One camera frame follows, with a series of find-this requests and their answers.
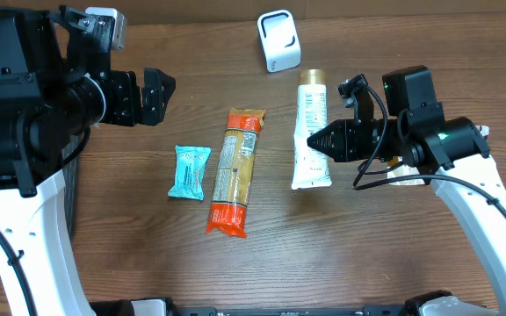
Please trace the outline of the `beige bread snack bag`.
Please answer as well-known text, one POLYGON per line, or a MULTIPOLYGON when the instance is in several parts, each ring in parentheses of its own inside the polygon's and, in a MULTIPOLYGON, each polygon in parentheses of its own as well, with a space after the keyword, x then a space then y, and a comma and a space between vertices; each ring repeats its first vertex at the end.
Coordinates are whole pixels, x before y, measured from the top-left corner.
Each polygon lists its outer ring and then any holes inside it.
MULTIPOLYGON (((476 126, 481 136, 487 140, 489 136, 489 127, 488 126, 476 126)), ((388 171, 387 179, 392 179, 401 176, 416 176, 419 174, 419 171, 415 167, 409 167, 407 165, 401 165, 399 168, 388 171)), ((403 180, 399 182, 394 182, 395 186, 417 186, 417 185, 425 185, 425 181, 423 179, 412 179, 412 180, 403 180)))

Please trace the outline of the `white cream tube brown cap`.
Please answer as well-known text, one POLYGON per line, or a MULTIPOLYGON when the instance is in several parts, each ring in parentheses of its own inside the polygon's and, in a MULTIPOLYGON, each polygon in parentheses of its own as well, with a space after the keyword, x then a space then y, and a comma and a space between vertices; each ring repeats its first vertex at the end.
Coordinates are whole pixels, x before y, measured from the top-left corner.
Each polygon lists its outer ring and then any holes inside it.
POLYGON ((326 73, 302 70, 297 89, 297 115, 293 133, 293 190, 329 187, 328 158, 307 145, 307 139, 327 125, 326 73))

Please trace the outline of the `orange spaghetti pack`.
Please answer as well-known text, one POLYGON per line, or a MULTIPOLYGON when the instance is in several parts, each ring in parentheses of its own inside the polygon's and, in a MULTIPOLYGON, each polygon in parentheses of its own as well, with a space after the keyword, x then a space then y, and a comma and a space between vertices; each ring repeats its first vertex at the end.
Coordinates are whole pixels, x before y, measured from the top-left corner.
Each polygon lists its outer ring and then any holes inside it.
POLYGON ((228 121, 220 151, 206 232, 219 230, 245 238, 245 222, 254 160, 265 110, 236 109, 228 121))

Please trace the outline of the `light blue snack packet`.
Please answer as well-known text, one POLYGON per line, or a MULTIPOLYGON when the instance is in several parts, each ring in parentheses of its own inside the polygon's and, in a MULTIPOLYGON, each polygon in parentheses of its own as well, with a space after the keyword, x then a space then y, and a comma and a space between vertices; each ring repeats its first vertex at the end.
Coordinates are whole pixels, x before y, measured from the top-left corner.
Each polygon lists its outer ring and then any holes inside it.
POLYGON ((202 201, 202 187, 206 165, 211 154, 210 147, 176 146, 176 170, 174 185, 168 196, 202 201))

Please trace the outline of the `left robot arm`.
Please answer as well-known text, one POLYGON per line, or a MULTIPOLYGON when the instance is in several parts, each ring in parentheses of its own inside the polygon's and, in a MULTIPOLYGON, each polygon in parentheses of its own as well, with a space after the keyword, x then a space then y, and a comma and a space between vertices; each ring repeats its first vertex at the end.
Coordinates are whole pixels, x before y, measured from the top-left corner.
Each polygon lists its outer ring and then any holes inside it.
POLYGON ((100 124, 156 126, 176 82, 114 71, 127 21, 113 8, 0 7, 0 277, 14 315, 166 316, 163 298, 90 302, 65 217, 64 169, 100 124))

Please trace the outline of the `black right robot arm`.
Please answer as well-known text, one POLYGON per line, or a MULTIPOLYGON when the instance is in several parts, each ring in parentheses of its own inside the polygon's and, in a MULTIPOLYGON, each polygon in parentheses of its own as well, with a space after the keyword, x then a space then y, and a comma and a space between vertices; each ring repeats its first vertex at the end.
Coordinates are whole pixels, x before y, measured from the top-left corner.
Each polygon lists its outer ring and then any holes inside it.
POLYGON ((448 120, 437 100, 430 70, 402 68, 382 77, 379 97, 362 74, 338 85, 351 119, 339 119, 307 138, 307 145, 335 162, 360 162, 358 177, 375 160, 416 169, 362 184, 369 190, 391 183, 421 180, 429 185, 459 222, 488 275, 498 308, 506 315, 506 189, 491 149, 466 117, 448 120))

